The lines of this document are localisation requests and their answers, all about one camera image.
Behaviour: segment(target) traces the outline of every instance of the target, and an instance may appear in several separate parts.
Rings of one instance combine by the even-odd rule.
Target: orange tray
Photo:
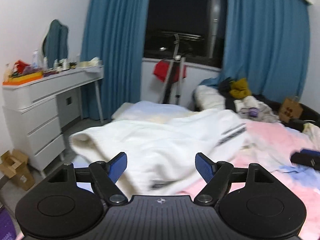
[[[43,78],[42,72],[37,72],[22,77],[10,78],[9,81],[2,82],[2,84],[18,86],[40,78]]]

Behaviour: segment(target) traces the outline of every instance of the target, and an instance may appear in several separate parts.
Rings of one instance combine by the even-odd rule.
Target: laundry
[[[229,93],[231,90],[231,82],[231,78],[227,78],[224,81],[222,81],[218,86],[218,91],[220,95],[222,95],[226,99],[225,108],[230,109],[236,113],[236,105],[234,103],[235,98],[233,98],[233,96]]]
[[[236,113],[239,113],[241,109],[247,108],[244,104],[244,102],[240,99],[237,99],[234,101],[235,106],[236,106]]]
[[[247,96],[242,101],[246,108],[259,108],[259,101],[253,96]]]
[[[238,81],[232,81],[230,95],[236,99],[242,99],[247,96],[251,96],[252,93],[249,90],[249,85],[247,83],[247,79],[242,78]]]
[[[161,60],[156,64],[155,69],[153,71],[153,74],[162,82],[164,82],[165,77],[167,76],[169,64],[170,63],[168,61]],[[187,70],[186,70],[186,66],[184,66],[183,78],[186,78],[186,77],[187,77]],[[172,82],[175,83],[178,80],[179,80],[179,67],[176,68],[176,73],[173,77]]]
[[[316,150],[320,150],[320,128],[311,123],[305,123],[303,133],[308,135],[315,145]]]
[[[219,78],[207,78],[201,81],[199,86],[208,86],[212,88],[218,88]]]
[[[257,122],[269,122],[269,123],[275,123],[279,122],[279,117],[275,115],[271,108],[267,106],[265,103],[258,102],[258,113],[257,116],[250,115],[250,111],[252,111],[251,108],[242,108],[240,111],[238,111],[238,114],[241,116],[241,118],[244,119],[250,119]]]

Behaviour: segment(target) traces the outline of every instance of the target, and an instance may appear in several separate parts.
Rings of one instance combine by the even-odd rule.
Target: window
[[[174,34],[188,62],[221,67],[227,0],[149,0],[144,57],[172,58]]]

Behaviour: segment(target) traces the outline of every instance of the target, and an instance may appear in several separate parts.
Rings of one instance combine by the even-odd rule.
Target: drawer
[[[88,82],[100,77],[100,73],[88,73],[80,71],[68,75],[58,76],[48,79],[45,82],[38,82],[30,85],[30,97],[32,102],[36,102],[41,98],[53,95],[60,91],[66,90],[73,86]]]
[[[30,164],[42,171],[55,157],[65,149],[63,136],[60,135],[46,147],[44,147],[34,158],[30,158]]]
[[[48,120],[58,115],[56,98],[53,98],[43,104],[22,114],[26,133],[32,132]]]
[[[35,154],[61,133],[59,118],[56,117],[28,135],[31,151]]]
[[[11,109],[24,109],[32,105],[29,86],[12,89],[11,86],[2,86],[2,95],[5,105]]]

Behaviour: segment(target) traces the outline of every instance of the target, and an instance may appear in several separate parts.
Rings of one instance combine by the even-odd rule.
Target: clothes drying rack
[[[176,68],[174,66],[174,63],[180,63],[178,84],[177,84],[177,90],[176,90],[176,95],[175,95],[175,104],[179,105],[179,103],[180,103],[183,70],[184,70],[184,64],[185,64],[186,58],[181,57],[181,55],[178,55],[180,38],[179,38],[178,34],[175,34],[174,37],[175,37],[175,41],[174,41],[175,48],[174,48],[174,52],[173,52],[173,57],[170,60],[168,71],[167,71],[167,74],[166,74],[166,77],[164,80],[164,84],[162,86],[160,98],[158,101],[159,104],[169,104],[169,102],[170,102],[172,78],[176,73],[176,71],[175,71]]]

